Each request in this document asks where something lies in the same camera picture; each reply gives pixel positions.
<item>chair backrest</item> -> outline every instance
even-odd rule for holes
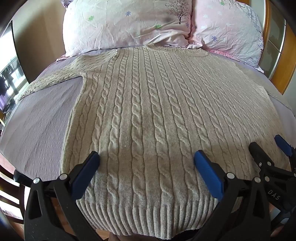
[[[0,172],[13,181],[13,174],[11,174],[9,171],[7,171],[5,168],[3,168],[1,165],[0,165]],[[25,215],[25,204],[24,204],[25,186],[22,184],[20,184],[20,186],[15,186],[15,185],[11,184],[10,182],[8,182],[7,180],[0,177],[0,190],[19,200],[19,204],[15,203],[14,201],[11,201],[10,199],[4,197],[0,193],[0,201],[5,202],[11,206],[19,208],[20,212],[22,214],[22,217],[24,218],[24,215]],[[11,222],[24,224],[23,219],[18,219],[16,217],[12,217],[9,214],[6,214],[6,217]]]

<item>wall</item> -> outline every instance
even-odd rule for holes
[[[15,47],[29,82],[65,54],[60,0],[28,0],[12,19]]]
[[[296,71],[284,93],[284,97],[286,97],[288,103],[292,107],[293,114],[296,115]]]
[[[259,17],[262,29],[265,24],[265,0],[250,0],[250,6],[254,9]]]

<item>pillow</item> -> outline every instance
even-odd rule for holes
[[[71,2],[73,2],[73,0],[61,0],[61,3],[64,5],[64,7],[68,7]]]
[[[257,67],[263,51],[262,27],[253,9],[235,0],[193,0],[189,48]]]
[[[192,0],[74,0],[67,8],[66,56],[161,42],[186,47]]]

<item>cable knit sweater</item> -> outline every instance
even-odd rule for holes
[[[61,171],[95,150],[101,164],[77,205],[115,234],[170,239],[200,228],[217,201],[193,163],[202,149],[239,178],[256,175],[256,141],[285,168],[281,122],[266,90],[203,50],[134,47],[81,56],[24,96],[77,76],[83,86],[65,133]]]

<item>black clamp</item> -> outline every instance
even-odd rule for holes
[[[277,145],[289,156],[292,172],[277,168],[255,142],[249,151],[260,168],[260,177],[252,181],[237,179],[225,173],[199,150],[194,156],[196,168],[204,179],[211,195],[220,202],[205,225],[192,241],[292,241],[296,237],[296,151],[280,136]],[[242,197],[239,209],[231,213],[235,201]],[[269,202],[281,212],[271,221]],[[289,218],[277,237],[271,230]]]
[[[31,185],[25,213],[26,241],[101,241],[84,218],[75,200],[82,198],[100,164],[98,153],[92,152],[84,163],[76,165],[56,180],[43,182],[35,178]],[[51,198],[57,198],[76,236],[67,233],[56,214]]]

